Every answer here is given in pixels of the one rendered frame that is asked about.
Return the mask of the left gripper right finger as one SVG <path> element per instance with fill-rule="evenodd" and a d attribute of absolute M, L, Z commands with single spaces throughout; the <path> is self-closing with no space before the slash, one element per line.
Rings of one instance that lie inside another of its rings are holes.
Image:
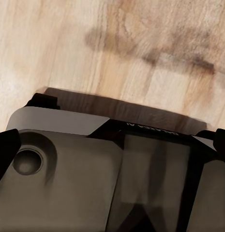
<path fill-rule="evenodd" d="M 225 162 L 225 130 L 217 129 L 215 132 L 213 146 Z"/>

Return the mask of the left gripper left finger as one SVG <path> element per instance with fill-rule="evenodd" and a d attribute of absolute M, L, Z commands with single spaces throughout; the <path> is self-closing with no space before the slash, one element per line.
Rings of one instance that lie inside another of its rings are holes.
<path fill-rule="evenodd" d="M 21 140 L 17 129 L 0 132 L 0 181 L 20 148 Z"/>

